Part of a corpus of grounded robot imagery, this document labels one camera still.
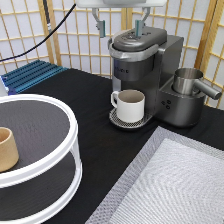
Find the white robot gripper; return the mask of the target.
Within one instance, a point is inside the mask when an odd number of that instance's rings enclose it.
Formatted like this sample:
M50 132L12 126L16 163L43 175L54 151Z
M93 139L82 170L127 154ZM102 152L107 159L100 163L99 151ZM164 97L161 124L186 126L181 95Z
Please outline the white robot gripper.
M96 27L99 30L101 38L106 36L105 21L100 20L98 17L97 8L141 8L143 9L143 15L140 20L135 21L135 35L141 36L145 21L150 14L149 7L162 7L167 0L76 0L76 5L79 8L93 8L92 15L96 20Z

